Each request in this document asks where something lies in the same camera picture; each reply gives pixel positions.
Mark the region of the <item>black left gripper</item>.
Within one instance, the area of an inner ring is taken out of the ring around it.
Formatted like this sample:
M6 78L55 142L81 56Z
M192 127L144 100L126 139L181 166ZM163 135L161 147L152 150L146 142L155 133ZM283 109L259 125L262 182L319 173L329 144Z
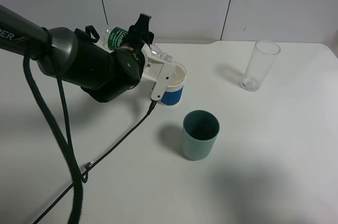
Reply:
M119 75L127 82L128 89L135 88L142 78L147 65L147 56L142 48L150 48L154 33L149 30L151 16L141 13L134 25L129 27L126 43L111 54L116 58Z

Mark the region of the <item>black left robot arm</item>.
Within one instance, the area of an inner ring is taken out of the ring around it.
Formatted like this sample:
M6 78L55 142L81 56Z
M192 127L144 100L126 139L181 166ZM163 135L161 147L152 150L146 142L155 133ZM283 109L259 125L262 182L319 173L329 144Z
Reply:
M96 101L109 102L140 83L154 38L150 19L141 14L120 47L108 52L97 46L99 35L92 25L85 30L48 30L1 6L1 49L30 52L43 74L59 76Z

